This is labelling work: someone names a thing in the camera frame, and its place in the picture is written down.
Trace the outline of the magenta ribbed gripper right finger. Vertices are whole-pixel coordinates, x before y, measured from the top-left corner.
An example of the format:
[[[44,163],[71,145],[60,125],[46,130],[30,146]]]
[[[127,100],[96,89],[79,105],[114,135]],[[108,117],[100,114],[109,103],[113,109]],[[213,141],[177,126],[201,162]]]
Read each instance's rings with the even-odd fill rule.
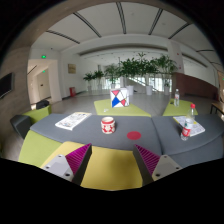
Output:
[[[182,169],[168,155],[159,156],[137,144],[134,145],[133,155],[140,170],[143,186]]]

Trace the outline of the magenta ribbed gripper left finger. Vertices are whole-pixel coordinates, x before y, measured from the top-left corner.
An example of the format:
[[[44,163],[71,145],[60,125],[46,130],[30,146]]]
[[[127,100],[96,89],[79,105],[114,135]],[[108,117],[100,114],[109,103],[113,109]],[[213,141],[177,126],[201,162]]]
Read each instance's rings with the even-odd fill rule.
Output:
[[[76,185],[80,185],[83,180],[91,154],[92,144],[89,143],[70,152],[67,155],[56,155],[46,165],[43,166],[43,170],[59,176],[69,182],[73,182]]]

